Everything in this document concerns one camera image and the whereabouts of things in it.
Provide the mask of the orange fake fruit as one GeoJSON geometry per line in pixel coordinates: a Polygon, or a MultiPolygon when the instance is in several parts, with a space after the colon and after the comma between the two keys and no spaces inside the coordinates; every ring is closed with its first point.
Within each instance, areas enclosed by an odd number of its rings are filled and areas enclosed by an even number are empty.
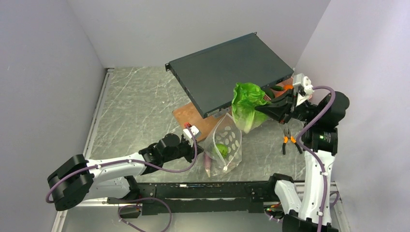
{"type": "Polygon", "coordinates": [[[283,87],[283,89],[284,89],[284,90],[293,89],[293,86],[292,86],[292,85],[285,85],[285,86],[283,87]]]}

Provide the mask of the green fake lettuce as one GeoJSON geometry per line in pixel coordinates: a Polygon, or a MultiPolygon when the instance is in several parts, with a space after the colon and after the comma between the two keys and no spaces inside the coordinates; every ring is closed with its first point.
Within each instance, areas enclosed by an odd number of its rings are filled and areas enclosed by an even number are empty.
{"type": "Polygon", "coordinates": [[[236,127],[244,133],[249,133],[268,120],[266,114],[255,110],[257,106],[268,104],[264,96],[265,92],[256,84],[236,83],[231,103],[232,117],[236,127]]]}

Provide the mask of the bumpy green fake fruit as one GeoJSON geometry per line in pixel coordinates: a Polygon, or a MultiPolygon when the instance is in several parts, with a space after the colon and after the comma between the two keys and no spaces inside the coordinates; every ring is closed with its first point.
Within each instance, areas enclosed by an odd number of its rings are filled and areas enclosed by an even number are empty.
{"type": "Polygon", "coordinates": [[[223,158],[226,158],[227,155],[228,155],[228,152],[229,152],[228,151],[228,146],[226,146],[224,144],[216,144],[215,151],[216,152],[218,151],[223,158]]]}

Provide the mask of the clear zip top bag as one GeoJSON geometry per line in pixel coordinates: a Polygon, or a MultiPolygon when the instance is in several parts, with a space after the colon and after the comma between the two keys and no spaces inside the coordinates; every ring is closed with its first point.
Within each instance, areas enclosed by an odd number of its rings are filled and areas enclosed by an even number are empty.
{"type": "Polygon", "coordinates": [[[204,141],[204,154],[210,163],[204,165],[208,177],[223,176],[242,161],[242,131],[226,113],[204,141]]]}

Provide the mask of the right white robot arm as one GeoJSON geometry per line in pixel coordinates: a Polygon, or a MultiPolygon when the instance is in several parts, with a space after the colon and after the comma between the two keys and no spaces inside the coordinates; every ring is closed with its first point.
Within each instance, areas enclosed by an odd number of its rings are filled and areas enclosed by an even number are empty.
{"type": "Polygon", "coordinates": [[[291,118],[303,121],[304,127],[294,138],[305,157],[305,187],[300,199],[292,177],[273,174],[266,194],[273,201],[279,200],[284,232],[335,232],[330,216],[330,179],[338,147],[337,126],[350,105],[349,98],[330,87],[318,86],[329,94],[319,104],[308,101],[297,103],[302,94],[287,90],[269,103],[256,106],[255,110],[285,124],[291,118]]]}

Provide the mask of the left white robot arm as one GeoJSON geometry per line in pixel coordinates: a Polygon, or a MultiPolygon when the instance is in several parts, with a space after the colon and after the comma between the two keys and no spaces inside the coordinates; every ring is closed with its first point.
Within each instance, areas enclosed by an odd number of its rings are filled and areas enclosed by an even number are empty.
{"type": "Polygon", "coordinates": [[[182,136],[169,133],[136,153],[118,158],[89,160],[82,154],[74,155],[47,178],[50,190],[45,201],[54,204],[57,211],[104,197],[132,203],[141,195],[135,176],[156,171],[176,173],[164,164],[180,158],[190,163],[180,172],[189,170],[203,151],[197,141],[200,135],[195,128],[184,129],[182,136]]]}

